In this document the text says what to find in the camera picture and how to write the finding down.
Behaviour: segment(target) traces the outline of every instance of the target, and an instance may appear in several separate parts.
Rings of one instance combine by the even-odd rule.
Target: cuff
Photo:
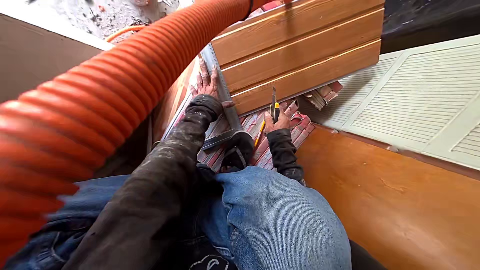
[[[291,142],[292,135],[291,135],[290,129],[288,128],[277,129],[270,133],[267,133],[268,142],[279,141],[285,137],[288,137],[289,141]]]
[[[218,101],[218,99],[214,98],[211,95],[198,95],[194,97],[187,108],[194,107],[194,106],[203,106],[207,107],[212,110],[216,116],[218,117],[223,112],[222,103]]]

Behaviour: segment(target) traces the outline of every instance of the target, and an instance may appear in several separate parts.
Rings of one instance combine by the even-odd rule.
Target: orange wooden floor
[[[387,268],[480,268],[480,181],[319,128],[297,156],[349,238]]]

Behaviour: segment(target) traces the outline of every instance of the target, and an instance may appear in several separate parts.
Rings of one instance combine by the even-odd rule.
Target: jeans
[[[6,269],[60,269],[127,177],[78,183]],[[239,269],[351,269],[345,229],[317,191],[253,166],[215,178],[223,195],[204,200],[194,220],[224,259]]]

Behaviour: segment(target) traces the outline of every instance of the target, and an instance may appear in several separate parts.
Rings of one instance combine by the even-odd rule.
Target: metal ruler
[[[230,96],[230,91],[228,90],[227,83],[225,82],[225,77],[223,76],[222,71],[220,69],[220,64],[218,63],[218,60],[216,58],[212,43],[208,43],[208,45],[205,46],[205,48],[200,52],[200,54],[205,61],[205,64],[208,69],[208,73],[210,75],[212,75],[212,67],[214,65],[218,70],[218,80],[219,80],[218,81],[219,83],[217,84],[218,99],[221,102],[232,101],[232,97]],[[228,141],[236,131],[242,130],[240,119],[238,117],[237,109],[235,108],[235,106],[232,108],[223,109],[223,112],[225,114],[225,117],[231,129],[216,137],[205,140],[202,150],[206,150],[211,147],[222,144],[223,142]]]

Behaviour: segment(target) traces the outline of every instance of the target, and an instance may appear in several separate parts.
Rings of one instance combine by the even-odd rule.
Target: yellow utility knife
[[[273,123],[276,123],[278,121],[278,117],[280,116],[280,104],[276,101],[275,86],[273,87],[272,104],[270,105],[270,115],[273,118]]]

